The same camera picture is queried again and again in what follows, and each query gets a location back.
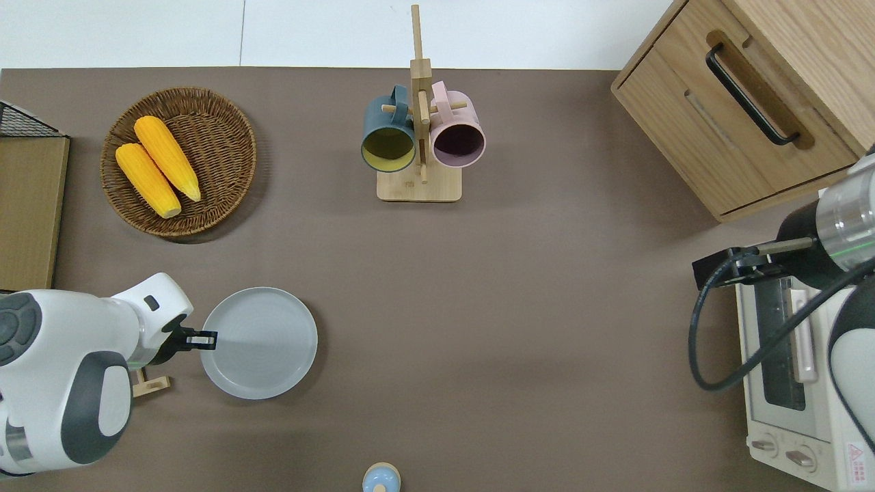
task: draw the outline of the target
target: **plate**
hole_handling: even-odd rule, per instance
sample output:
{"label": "plate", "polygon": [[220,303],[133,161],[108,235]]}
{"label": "plate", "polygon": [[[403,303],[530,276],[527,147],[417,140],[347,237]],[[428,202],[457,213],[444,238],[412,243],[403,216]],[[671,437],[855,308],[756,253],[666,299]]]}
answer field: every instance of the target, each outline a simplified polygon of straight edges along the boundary
{"label": "plate", "polygon": [[316,358],[316,322],[303,302],[273,287],[230,295],[206,317],[216,349],[201,350],[206,374],[229,395],[261,400],[298,384]]}

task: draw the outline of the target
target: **wooden base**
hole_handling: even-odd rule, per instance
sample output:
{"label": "wooden base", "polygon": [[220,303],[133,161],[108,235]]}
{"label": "wooden base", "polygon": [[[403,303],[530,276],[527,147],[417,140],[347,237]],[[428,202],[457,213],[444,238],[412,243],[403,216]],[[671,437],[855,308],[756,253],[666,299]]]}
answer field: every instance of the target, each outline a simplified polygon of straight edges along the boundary
{"label": "wooden base", "polygon": [[399,172],[377,173],[377,197],[383,201],[452,202],[462,198],[462,170],[430,160],[428,182],[423,184],[420,165],[413,163]]}

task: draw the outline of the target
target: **black cable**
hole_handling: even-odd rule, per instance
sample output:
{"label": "black cable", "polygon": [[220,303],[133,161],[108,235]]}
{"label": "black cable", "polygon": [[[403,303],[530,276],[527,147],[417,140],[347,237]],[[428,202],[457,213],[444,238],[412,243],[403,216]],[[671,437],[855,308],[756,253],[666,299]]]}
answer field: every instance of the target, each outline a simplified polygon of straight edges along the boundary
{"label": "black cable", "polygon": [[793,316],[787,318],[784,323],[774,330],[772,333],[765,338],[765,340],[760,340],[759,349],[751,355],[745,363],[738,366],[737,369],[732,371],[730,375],[725,377],[724,379],[716,382],[709,383],[702,378],[702,374],[699,372],[699,362],[696,356],[696,337],[698,333],[699,327],[699,316],[702,313],[702,308],[705,303],[705,298],[708,297],[708,291],[713,288],[714,284],[720,279],[721,276],[738,260],[746,257],[756,256],[760,252],[756,247],[745,248],[740,252],[732,255],[727,258],[724,262],[722,262],[708,277],[705,281],[702,290],[699,292],[699,297],[696,299],[696,305],[693,307],[693,313],[689,320],[689,336],[687,339],[687,349],[689,352],[689,369],[693,373],[693,379],[696,380],[696,384],[699,385],[700,388],[707,391],[723,391],[728,390],[732,386],[741,382],[748,373],[750,373],[753,368],[757,367],[760,362],[763,362],[766,357],[768,357],[778,346],[784,338],[786,338],[793,330],[802,323],[811,313],[814,312],[815,309],[820,307],[823,303],[829,300],[832,296],[836,295],[836,292],[841,291],[843,288],[848,285],[855,284],[859,280],[861,280],[866,275],[869,275],[873,271],[875,271],[875,257],[862,262],[861,264],[855,266],[850,271],[845,272],[839,278],[836,279],[835,282],[830,284],[827,288],[823,289],[814,296],[808,303],[805,304],[799,311],[797,311]]}
{"label": "black cable", "polygon": [[4,474],[4,475],[6,475],[6,476],[13,476],[13,477],[19,477],[19,476],[30,476],[30,475],[32,475],[32,474],[13,474],[12,472],[7,472],[6,470],[4,470],[4,469],[2,469],[2,468],[0,468],[0,474]]}

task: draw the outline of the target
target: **wooden mug holder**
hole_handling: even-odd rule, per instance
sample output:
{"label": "wooden mug holder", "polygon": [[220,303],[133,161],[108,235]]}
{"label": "wooden mug holder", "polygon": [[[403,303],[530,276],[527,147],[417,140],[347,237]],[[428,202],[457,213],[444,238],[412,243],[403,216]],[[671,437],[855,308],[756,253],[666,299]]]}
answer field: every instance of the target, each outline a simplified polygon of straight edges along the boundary
{"label": "wooden mug holder", "polygon": [[[384,201],[439,201],[452,202],[462,198],[462,170],[442,165],[431,151],[429,107],[431,92],[431,60],[423,58],[423,41],[419,26],[419,5],[410,7],[413,15],[413,50],[410,61],[410,112],[413,113],[413,131],[416,137],[416,160],[398,172],[377,173],[377,197]],[[464,108],[454,105],[454,109]],[[384,105],[384,111],[395,111]]]}

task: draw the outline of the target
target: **toaster oven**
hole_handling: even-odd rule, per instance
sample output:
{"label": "toaster oven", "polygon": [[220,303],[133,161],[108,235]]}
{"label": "toaster oven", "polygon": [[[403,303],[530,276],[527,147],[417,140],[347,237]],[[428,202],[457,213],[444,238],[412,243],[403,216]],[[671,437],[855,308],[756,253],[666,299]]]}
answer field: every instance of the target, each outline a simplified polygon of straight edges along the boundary
{"label": "toaster oven", "polygon": [[[745,377],[747,446],[755,460],[828,490],[875,491],[875,456],[827,367],[830,329],[850,293],[819,307]],[[816,294],[793,277],[736,285],[742,360]]]}

